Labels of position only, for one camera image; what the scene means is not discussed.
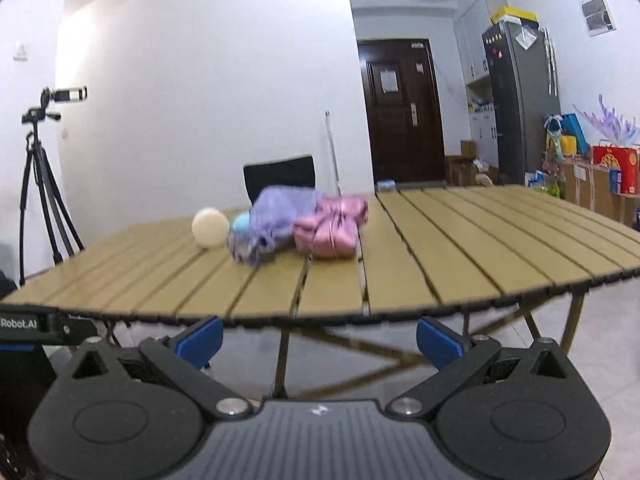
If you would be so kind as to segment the blue shopping bag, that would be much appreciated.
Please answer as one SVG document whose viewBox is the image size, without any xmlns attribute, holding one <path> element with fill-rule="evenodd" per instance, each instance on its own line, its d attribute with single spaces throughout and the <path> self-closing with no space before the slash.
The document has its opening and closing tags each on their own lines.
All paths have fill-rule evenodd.
<svg viewBox="0 0 640 480">
<path fill-rule="evenodd" d="M 568 136 L 574 136 L 576 139 L 578 153 L 582 156 L 587 156 L 589 154 L 589 144 L 577 116 L 575 114 L 563 114 L 561 125 Z"/>
</svg>

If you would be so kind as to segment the light blue ball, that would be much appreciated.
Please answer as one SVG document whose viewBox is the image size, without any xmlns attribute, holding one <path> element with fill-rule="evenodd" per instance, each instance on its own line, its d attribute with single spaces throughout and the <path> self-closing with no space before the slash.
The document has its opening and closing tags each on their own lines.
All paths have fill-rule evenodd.
<svg viewBox="0 0 640 480">
<path fill-rule="evenodd" d="M 234 234 L 242 234 L 246 233 L 250 230 L 250 212 L 243 211 L 241 212 L 232 222 L 231 222 L 231 232 Z"/>
</svg>

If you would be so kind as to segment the purple fabric pouch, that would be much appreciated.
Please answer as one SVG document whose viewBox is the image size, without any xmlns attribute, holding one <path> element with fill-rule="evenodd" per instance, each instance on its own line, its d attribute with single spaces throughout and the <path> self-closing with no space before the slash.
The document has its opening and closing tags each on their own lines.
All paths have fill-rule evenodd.
<svg viewBox="0 0 640 480">
<path fill-rule="evenodd" d="M 230 229 L 227 244 L 233 259 L 259 266 L 279 250 L 291 247 L 293 222 L 313 214 L 323 197 L 324 193 L 315 188 L 265 188 L 248 210 L 250 230 L 234 234 Z"/>
</svg>

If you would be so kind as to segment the folding camping table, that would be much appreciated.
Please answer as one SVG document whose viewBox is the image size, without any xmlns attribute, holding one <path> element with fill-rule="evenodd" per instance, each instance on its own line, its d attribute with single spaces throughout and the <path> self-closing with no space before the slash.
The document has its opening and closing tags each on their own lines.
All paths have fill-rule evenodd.
<svg viewBox="0 0 640 480">
<path fill-rule="evenodd" d="M 371 196 L 349 259 L 281 252 L 252 268 L 226 248 L 199 248 L 189 219 L 162 220 L 107 237 L 8 303 L 110 325 L 214 316 L 379 356 L 388 377 L 416 367 L 418 355 L 337 335 L 337 327 L 498 309 L 500 318 L 478 329 L 488 336 L 567 294 L 568 350 L 588 292 L 638 273 L 638 233 L 589 209 L 515 185 L 431 188 Z"/>
</svg>

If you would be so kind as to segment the cream foam ball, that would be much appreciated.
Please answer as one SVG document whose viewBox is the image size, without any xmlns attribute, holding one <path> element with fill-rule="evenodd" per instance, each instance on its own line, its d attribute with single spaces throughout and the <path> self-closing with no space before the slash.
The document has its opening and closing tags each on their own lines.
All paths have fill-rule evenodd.
<svg viewBox="0 0 640 480">
<path fill-rule="evenodd" d="M 198 246 L 213 249 L 227 243 L 230 223 L 220 210 L 203 208 L 194 214 L 191 230 Z"/>
</svg>

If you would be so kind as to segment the red gift bag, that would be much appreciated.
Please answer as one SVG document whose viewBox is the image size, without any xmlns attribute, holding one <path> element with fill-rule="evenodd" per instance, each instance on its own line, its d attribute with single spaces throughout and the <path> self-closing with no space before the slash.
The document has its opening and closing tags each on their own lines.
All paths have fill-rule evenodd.
<svg viewBox="0 0 640 480">
<path fill-rule="evenodd" d="M 597 145 L 592 148 L 592 162 L 608 170 L 610 191 L 620 195 L 639 194 L 639 147 Z"/>
</svg>

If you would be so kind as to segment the dark wooden door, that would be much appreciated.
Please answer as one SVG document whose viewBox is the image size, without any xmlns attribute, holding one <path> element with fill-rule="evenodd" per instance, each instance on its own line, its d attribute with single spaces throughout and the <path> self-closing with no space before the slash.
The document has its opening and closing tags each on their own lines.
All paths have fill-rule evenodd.
<svg viewBox="0 0 640 480">
<path fill-rule="evenodd" d="M 445 180 L 442 111 L 430 43 L 360 40 L 358 54 L 375 182 Z"/>
</svg>

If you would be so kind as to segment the black folding chair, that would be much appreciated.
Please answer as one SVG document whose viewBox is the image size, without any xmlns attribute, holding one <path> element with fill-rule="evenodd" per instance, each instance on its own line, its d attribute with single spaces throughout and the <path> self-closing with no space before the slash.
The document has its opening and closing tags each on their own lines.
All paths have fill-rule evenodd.
<svg viewBox="0 0 640 480">
<path fill-rule="evenodd" d="M 311 155 L 247 164 L 243 167 L 243 179 L 251 204 L 256 202 L 265 188 L 315 188 L 317 183 L 314 158 Z"/>
</svg>

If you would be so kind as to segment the camcorder on tripod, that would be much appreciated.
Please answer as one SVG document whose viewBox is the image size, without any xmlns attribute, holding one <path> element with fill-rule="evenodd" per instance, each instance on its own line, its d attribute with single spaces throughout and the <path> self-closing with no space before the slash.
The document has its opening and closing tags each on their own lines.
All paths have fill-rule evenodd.
<svg viewBox="0 0 640 480">
<path fill-rule="evenodd" d="M 51 103 L 75 103 L 85 101 L 87 98 L 87 87 L 61 90 L 44 88 L 40 94 L 40 106 L 47 108 Z"/>
</svg>

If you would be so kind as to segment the white mop stick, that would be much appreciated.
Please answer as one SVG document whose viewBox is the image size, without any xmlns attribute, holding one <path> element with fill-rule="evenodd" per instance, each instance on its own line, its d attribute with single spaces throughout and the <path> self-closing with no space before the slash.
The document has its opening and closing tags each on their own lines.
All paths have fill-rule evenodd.
<svg viewBox="0 0 640 480">
<path fill-rule="evenodd" d="M 340 168 L 338 168 L 334 135 L 333 135 L 332 125 L 331 125 L 331 112 L 329 110 L 326 110 L 324 112 L 324 126 L 326 127 L 326 136 L 328 137 L 328 142 L 329 142 L 335 189 L 336 189 L 337 195 L 342 196 L 343 193 L 342 193 L 342 187 L 341 187 Z"/>
</svg>

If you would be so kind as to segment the white wall cabinet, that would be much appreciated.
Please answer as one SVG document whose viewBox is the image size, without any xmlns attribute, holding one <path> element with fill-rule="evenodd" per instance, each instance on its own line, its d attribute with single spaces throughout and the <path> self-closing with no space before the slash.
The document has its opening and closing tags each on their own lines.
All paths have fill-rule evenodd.
<svg viewBox="0 0 640 480">
<path fill-rule="evenodd" d="M 489 74 L 483 34 L 491 28 L 491 15 L 508 4 L 508 0 L 475 0 L 454 21 L 464 82 L 472 84 Z"/>
</svg>

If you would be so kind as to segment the grey refrigerator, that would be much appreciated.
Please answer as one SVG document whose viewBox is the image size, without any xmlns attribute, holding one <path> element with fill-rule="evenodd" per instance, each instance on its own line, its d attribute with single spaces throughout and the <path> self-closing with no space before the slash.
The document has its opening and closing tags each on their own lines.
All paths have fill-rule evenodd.
<svg viewBox="0 0 640 480">
<path fill-rule="evenodd" d="M 546 38 L 527 25 L 499 22 L 483 34 L 496 116 L 500 181 L 523 185 L 542 166 L 544 122 L 560 112 Z"/>
</svg>

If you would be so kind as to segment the yellow box on fridge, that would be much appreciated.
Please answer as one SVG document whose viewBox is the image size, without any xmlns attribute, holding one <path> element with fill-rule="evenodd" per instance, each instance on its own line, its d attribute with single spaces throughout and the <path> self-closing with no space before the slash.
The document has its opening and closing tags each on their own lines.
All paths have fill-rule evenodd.
<svg viewBox="0 0 640 480">
<path fill-rule="evenodd" d="M 490 16 L 492 24 L 508 22 L 519 25 L 526 25 L 534 29 L 539 28 L 538 16 L 534 12 L 503 6 Z"/>
</svg>

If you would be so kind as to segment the cardboard box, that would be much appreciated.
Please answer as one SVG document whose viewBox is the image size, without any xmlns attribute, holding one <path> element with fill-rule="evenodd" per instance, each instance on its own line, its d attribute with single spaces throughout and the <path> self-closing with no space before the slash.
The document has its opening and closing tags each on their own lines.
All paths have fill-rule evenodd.
<svg viewBox="0 0 640 480">
<path fill-rule="evenodd" d="M 566 160 L 561 165 L 564 200 L 632 228 L 637 223 L 637 200 L 613 194 L 608 170 L 590 162 Z"/>
</svg>

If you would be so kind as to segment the pink satin bonnet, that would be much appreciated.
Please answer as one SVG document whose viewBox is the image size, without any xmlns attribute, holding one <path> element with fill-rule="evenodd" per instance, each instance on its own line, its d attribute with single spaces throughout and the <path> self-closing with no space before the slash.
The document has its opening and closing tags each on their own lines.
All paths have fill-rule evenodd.
<svg viewBox="0 0 640 480">
<path fill-rule="evenodd" d="M 354 258 L 359 229 L 368 214 L 368 201 L 363 197 L 322 198 L 313 214 L 293 222 L 295 247 L 313 259 Z"/>
</svg>

